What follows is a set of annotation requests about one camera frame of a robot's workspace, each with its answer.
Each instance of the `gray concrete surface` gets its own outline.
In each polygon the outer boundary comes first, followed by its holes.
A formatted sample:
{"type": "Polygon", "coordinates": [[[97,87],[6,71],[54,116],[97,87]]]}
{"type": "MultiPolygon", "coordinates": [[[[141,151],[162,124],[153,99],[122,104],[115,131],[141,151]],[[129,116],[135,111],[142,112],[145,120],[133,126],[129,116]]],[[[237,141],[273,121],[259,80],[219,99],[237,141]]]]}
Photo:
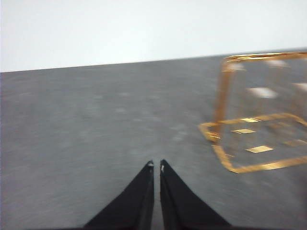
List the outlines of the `gray concrete surface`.
{"type": "Polygon", "coordinates": [[[163,229],[164,158],[230,223],[306,229],[306,165],[235,174],[199,132],[212,120],[221,60],[2,73],[1,228],[82,226],[153,159],[152,229],[163,229]]]}

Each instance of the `white wall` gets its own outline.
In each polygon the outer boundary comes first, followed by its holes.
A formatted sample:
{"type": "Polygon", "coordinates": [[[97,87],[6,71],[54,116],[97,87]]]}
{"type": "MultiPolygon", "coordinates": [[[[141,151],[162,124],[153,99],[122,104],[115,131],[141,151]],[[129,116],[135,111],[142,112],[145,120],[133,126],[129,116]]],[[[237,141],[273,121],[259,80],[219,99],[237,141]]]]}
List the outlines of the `white wall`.
{"type": "Polygon", "coordinates": [[[2,0],[1,71],[307,47],[306,0],[2,0]]]}

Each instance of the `small gold plate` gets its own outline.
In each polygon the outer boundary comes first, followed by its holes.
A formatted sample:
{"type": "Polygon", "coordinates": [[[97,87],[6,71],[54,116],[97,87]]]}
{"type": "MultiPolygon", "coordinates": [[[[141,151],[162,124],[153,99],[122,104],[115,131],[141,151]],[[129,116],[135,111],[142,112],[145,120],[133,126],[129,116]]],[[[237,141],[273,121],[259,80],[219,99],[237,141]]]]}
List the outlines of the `small gold plate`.
{"type": "Polygon", "coordinates": [[[250,149],[247,149],[247,151],[253,152],[253,153],[259,153],[259,152],[266,152],[266,151],[270,151],[273,150],[271,147],[265,146],[265,145],[261,145],[261,146],[257,146],[257,147],[253,147],[250,149]]]}
{"type": "Polygon", "coordinates": [[[245,121],[247,123],[253,123],[253,122],[259,122],[261,120],[253,118],[253,117],[250,117],[250,118],[243,118],[243,119],[241,119],[241,121],[245,121]]]}
{"type": "Polygon", "coordinates": [[[289,140],[285,141],[284,144],[290,147],[295,147],[295,146],[306,145],[307,142],[304,140],[289,140]]]}
{"type": "Polygon", "coordinates": [[[245,133],[255,133],[256,131],[245,128],[245,129],[232,130],[232,132],[239,133],[239,134],[245,134],[245,133]]]}

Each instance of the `gold cube frame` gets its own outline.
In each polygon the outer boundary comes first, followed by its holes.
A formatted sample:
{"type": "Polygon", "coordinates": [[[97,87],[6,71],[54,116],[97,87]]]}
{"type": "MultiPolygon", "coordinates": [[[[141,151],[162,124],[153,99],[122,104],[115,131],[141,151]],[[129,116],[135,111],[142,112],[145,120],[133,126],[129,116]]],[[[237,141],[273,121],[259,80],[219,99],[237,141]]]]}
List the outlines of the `gold cube frame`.
{"type": "Polygon", "coordinates": [[[220,145],[222,139],[221,130],[224,124],[238,124],[242,121],[258,122],[258,121],[268,121],[268,120],[281,119],[281,118],[292,118],[299,124],[307,127],[307,122],[305,120],[290,113],[260,115],[255,117],[241,117],[238,119],[224,120],[230,78],[234,73],[234,69],[230,68],[231,64],[250,62],[250,61],[282,60],[282,59],[294,59],[294,58],[307,58],[307,52],[234,55],[226,57],[222,62],[221,74],[219,78],[219,90],[216,101],[216,109],[214,112],[214,122],[199,124],[199,129],[202,132],[202,134],[209,141],[212,142],[212,147],[214,152],[219,158],[221,164],[226,169],[234,173],[247,173],[247,172],[254,172],[261,170],[279,169],[279,168],[307,163],[307,155],[306,155],[302,157],[263,162],[260,164],[246,165],[242,167],[234,167],[230,161],[229,155],[224,151],[223,147],[220,145]]]}

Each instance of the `white background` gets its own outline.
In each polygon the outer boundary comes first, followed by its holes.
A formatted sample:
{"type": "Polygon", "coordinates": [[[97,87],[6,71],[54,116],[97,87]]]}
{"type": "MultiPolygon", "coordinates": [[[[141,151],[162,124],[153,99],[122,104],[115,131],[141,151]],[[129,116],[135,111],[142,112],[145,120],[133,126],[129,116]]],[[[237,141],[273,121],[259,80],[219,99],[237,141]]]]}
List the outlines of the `white background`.
{"type": "Polygon", "coordinates": [[[307,47],[306,0],[2,0],[1,71],[307,47]]]}

